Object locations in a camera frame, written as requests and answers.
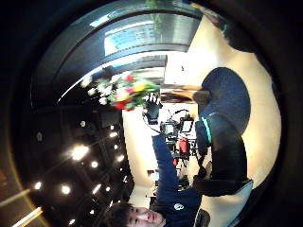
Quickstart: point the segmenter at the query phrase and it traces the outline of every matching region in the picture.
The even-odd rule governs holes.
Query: person
[[[147,101],[150,105],[149,123],[154,124],[157,114],[153,109],[159,108],[155,101]],[[193,187],[178,190],[176,168],[165,142],[163,134],[152,126],[152,146],[159,169],[159,180],[156,200],[150,209],[134,207],[127,202],[117,202],[104,212],[104,222],[108,227],[188,227],[193,226],[201,203],[201,194]],[[205,169],[200,166],[198,175],[206,176]]]

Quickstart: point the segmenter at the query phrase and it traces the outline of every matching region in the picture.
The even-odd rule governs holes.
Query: ceiling light
[[[81,145],[81,146],[77,146],[72,150],[72,157],[73,160],[79,161],[81,160],[88,152],[89,148]]]
[[[95,195],[101,188],[101,183],[99,183],[94,189],[93,189],[93,194]]]
[[[72,224],[74,224],[75,223],[75,219],[71,219],[70,221],[69,221],[69,223],[68,223],[68,225],[72,225]]]
[[[68,185],[62,185],[61,187],[61,191],[63,192],[63,194],[68,195],[71,191],[70,187]]]
[[[92,162],[92,164],[91,164],[91,166],[92,166],[93,168],[96,168],[96,167],[98,167],[98,162],[96,162],[96,161],[93,161],[93,162]]]
[[[35,189],[36,190],[39,190],[39,189],[41,189],[41,187],[42,187],[42,182],[37,182],[37,183],[35,183]]]
[[[122,162],[123,159],[124,159],[124,155],[123,155],[123,154],[120,155],[120,156],[118,156],[118,157],[116,158],[116,160],[119,161],[119,162]]]
[[[81,122],[80,122],[80,125],[81,125],[82,127],[85,127],[85,124],[86,124],[85,121],[81,121]]]
[[[103,23],[107,22],[110,19],[109,14],[106,14],[100,18],[98,18],[96,21],[89,24],[90,26],[97,27],[102,25]]]
[[[123,26],[123,27],[118,27],[118,28],[115,28],[115,29],[112,29],[112,30],[109,30],[109,31],[105,32],[105,36],[113,35],[113,34],[119,32],[119,31],[126,30],[126,29],[129,29],[129,28],[135,27],[135,26],[144,26],[144,25],[152,25],[152,24],[153,24],[153,21],[145,21],[145,22],[134,23],[134,24],[131,24],[131,25],[126,25],[126,26]]]
[[[117,136],[117,132],[116,132],[116,131],[110,133],[110,137],[113,138],[113,137],[115,137],[115,136]]]

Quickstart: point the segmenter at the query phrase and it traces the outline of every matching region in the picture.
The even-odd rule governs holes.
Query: pink flower
[[[122,79],[124,79],[125,81],[132,81],[133,80],[133,77],[131,75],[122,75]]]
[[[126,89],[126,91],[129,93],[129,94],[132,94],[134,92],[134,88],[133,87],[128,87]]]
[[[115,108],[116,109],[118,109],[118,110],[123,110],[124,109],[124,107],[125,107],[125,102],[116,102],[115,104],[114,104],[114,106],[115,106]]]

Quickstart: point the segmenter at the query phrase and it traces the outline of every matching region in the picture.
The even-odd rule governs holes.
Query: dark round rug
[[[250,116],[250,98],[242,79],[231,69],[213,69],[205,78],[202,87],[211,93],[206,106],[199,106],[199,116],[212,113],[223,114],[243,134]]]

